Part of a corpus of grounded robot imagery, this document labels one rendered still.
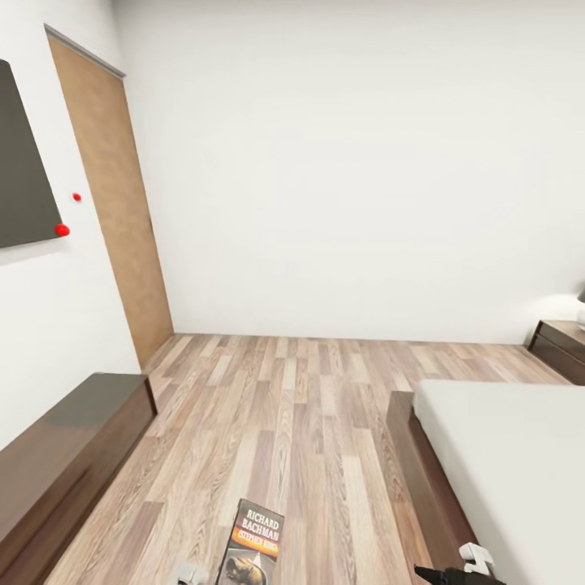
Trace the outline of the hardback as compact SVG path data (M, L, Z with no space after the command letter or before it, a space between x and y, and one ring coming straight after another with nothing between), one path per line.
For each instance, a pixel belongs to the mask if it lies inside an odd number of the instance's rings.
M272 585L284 516L240 498L214 585Z

